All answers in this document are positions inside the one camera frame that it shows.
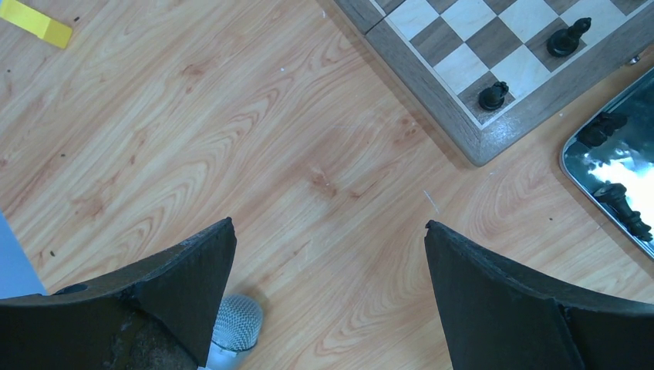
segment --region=silver microphone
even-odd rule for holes
[[[223,298],[214,325],[207,367],[199,369],[238,368],[257,344],[263,322],[263,309],[254,299],[239,294]]]

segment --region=blue surface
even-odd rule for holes
[[[0,212],[0,299],[29,294],[46,295],[46,290]]]

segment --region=black chess piece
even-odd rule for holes
[[[496,82],[479,93],[479,106],[488,111],[500,109],[508,92],[509,86],[506,82]]]
[[[591,28],[590,18],[581,18],[567,29],[559,29],[548,39],[548,52],[562,58],[579,47],[579,39]]]
[[[599,188],[593,193],[593,197],[611,207],[618,216],[618,220],[624,225],[631,235],[641,241],[651,241],[650,227],[640,219],[640,212],[631,209],[627,203],[627,188],[621,183],[610,183]]]
[[[588,148],[601,146],[616,130],[627,124],[627,115],[621,113],[599,113],[577,134],[577,140]]]

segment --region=black pawn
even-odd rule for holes
[[[569,56],[579,47],[579,39],[591,28],[590,18],[581,18],[567,29],[559,29],[548,39],[548,52],[557,58]]]
[[[504,97],[509,92],[506,82],[496,82],[479,93],[479,106],[484,110],[496,110],[504,104]]]

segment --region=yellow object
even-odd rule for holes
[[[0,0],[0,18],[7,20],[41,40],[65,49],[72,29],[17,0]]]

